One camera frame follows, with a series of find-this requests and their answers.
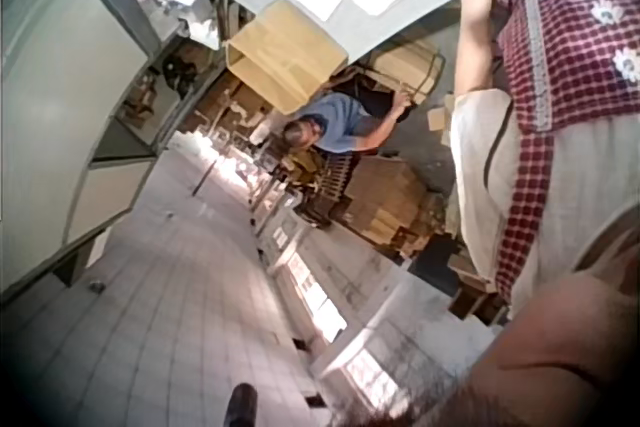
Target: shelf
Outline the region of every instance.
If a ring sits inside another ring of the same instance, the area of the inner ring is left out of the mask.
[[[107,126],[91,164],[154,157],[151,148],[140,141],[119,119],[112,118]]]

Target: white floral pattern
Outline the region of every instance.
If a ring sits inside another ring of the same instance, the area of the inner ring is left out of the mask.
[[[599,0],[593,3],[591,14],[604,25],[619,23],[624,16],[622,7],[615,5],[610,0]]]
[[[628,47],[616,50],[613,62],[626,80],[634,84],[640,82],[640,53],[637,50]]]

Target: woman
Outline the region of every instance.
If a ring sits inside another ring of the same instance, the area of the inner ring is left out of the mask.
[[[462,0],[452,150],[474,264],[519,313],[444,398],[344,425],[637,417],[640,2],[507,1],[511,94],[491,88],[492,0]]]
[[[640,219],[640,0],[503,1],[510,94],[492,0],[462,0],[452,152],[464,240],[516,312]]]

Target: red checkered apron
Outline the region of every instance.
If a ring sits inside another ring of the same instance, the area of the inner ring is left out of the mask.
[[[521,130],[495,277],[510,299],[540,228],[554,136],[576,123],[640,112],[640,85],[625,80],[613,61],[616,50],[640,49],[640,0],[608,0],[624,11],[613,25],[591,13],[598,0],[498,1],[511,10],[498,42]]]

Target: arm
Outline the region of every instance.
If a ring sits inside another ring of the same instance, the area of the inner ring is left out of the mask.
[[[411,105],[411,100],[406,92],[396,92],[393,97],[393,106],[391,110],[382,120],[382,123],[376,129],[365,137],[356,137],[356,145],[353,150],[371,150],[378,148],[387,140],[398,118],[404,113],[405,109]]]
[[[461,0],[460,38],[455,72],[455,96],[492,86],[492,0]]]

